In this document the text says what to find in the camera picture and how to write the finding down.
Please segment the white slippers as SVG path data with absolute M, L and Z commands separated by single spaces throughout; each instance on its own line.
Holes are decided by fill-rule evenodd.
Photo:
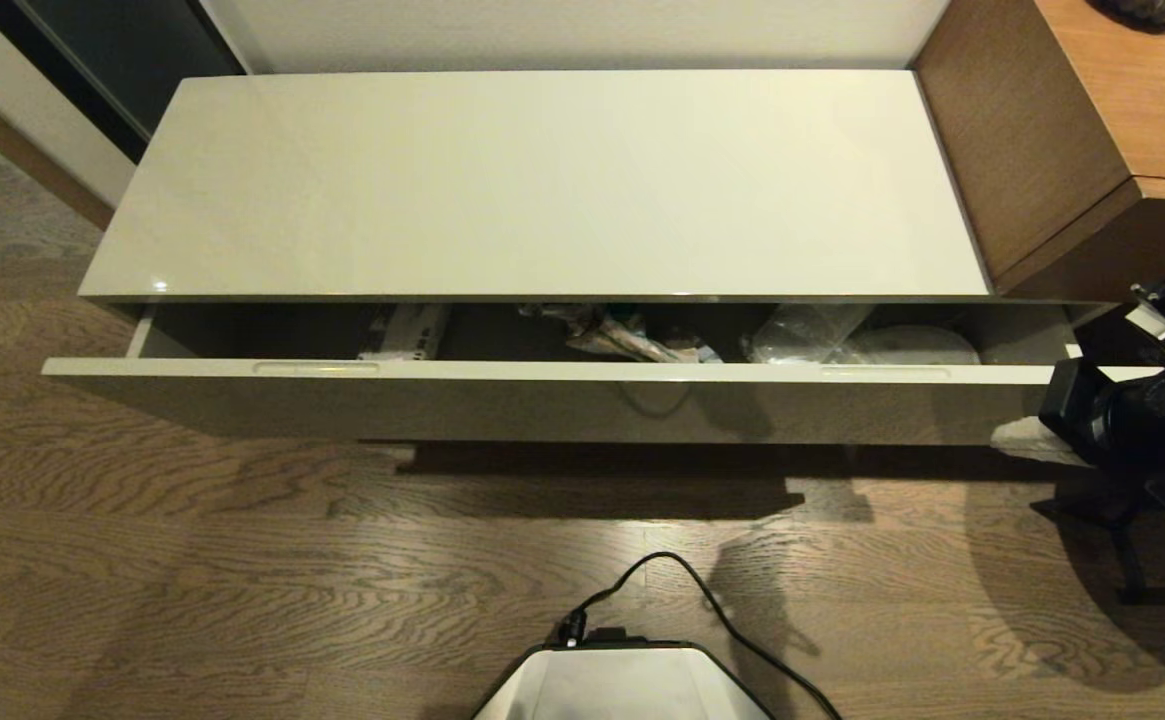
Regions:
M 833 357 L 852 365 L 980 365 L 966 338 L 934 325 L 889 325 L 856 332 Z
M 873 315 L 871 304 L 782 304 L 742 338 L 751 363 L 824 363 Z

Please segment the green brown snack bag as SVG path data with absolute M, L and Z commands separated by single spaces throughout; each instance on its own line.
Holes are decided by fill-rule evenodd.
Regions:
M 518 304 L 518 315 L 562 325 L 569 348 L 637 363 L 723 363 L 700 334 L 682 325 L 647 323 L 631 304 Z

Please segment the silver and black robot base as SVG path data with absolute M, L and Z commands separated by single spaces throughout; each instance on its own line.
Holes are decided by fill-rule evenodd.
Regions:
M 777 720 L 705 648 L 636 641 L 534 647 L 471 720 Z

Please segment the brown wooden side cabinet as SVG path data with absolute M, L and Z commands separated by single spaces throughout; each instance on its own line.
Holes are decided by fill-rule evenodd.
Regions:
M 1100 0 L 949 0 L 915 59 L 993 290 L 1165 278 L 1165 28 Z

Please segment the dark round vase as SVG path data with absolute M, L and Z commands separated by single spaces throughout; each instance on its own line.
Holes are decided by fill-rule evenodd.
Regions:
M 1138 31 L 1165 33 L 1165 0 L 1085 0 L 1114 22 Z

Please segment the glossy white low cabinet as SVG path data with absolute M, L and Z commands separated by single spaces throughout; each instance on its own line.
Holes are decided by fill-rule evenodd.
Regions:
M 185 79 L 79 292 L 1107 310 L 993 290 L 905 70 Z

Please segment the white blue tissue pack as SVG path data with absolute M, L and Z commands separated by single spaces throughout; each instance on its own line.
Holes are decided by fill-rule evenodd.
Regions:
M 376 304 L 367 316 L 359 361 L 430 361 L 439 357 L 449 304 Z

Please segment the dark glass door panel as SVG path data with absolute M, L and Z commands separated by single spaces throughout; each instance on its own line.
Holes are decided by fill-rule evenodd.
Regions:
M 248 72 L 203 0 L 0 0 L 0 33 L 134 163 L 181 82 Z

